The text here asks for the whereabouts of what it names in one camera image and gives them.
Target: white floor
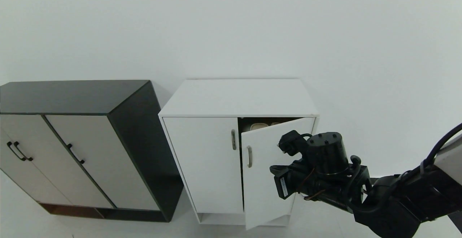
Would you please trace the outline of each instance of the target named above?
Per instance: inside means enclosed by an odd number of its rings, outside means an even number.
[[[1,238],[157,238],[157,237],[377,237],[354,221],[353,215],[321,202],[296,200],[289,227],[199,225],[188,197],[183,195],[170,223],[94,220],[49,215],[5,174],[0,173]],[[460,238],[448,217],[421,225],[416,238]]]

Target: label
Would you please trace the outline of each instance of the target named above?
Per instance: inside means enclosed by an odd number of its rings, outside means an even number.
[[[281,186],[282,186],[282,192],[284,192],[284,197],[289,195],[289,192],[287,192],[287,187],[286,187],[286,180],[284,177],[281,178]]]

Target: cabinet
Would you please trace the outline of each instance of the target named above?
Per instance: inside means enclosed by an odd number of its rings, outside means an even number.
[[[15,82],[0,94],[0,168],[48,212],[171,220],[183,183],[150,81]]]
[[[269,167],[300,159],[277,143],[319,121],[300,80],[186,80],[159,117],[200,223],[288,224],[294,196],[279,198]]]

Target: cabinet top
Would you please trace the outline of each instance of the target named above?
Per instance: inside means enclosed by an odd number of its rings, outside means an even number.
[[[0,113],[104,115],[148,82],[11,82],[0,87]]]
[[[161,117],[317,117],[298,79],[185,80]]]

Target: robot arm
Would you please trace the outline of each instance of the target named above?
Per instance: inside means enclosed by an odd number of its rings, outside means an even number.
[[[445,144],[461,129],[462,124],[446,134],[420,166],[374,184],[359,157],[348,162],[342,136],[335,132],[288,132],[279,148],[290,156],[300,152],[302,159],[270,171],[282,199],[302,193],[305,200],[352,213],[382,238],[411,238],[421,223],[462,210],[462,135]]]

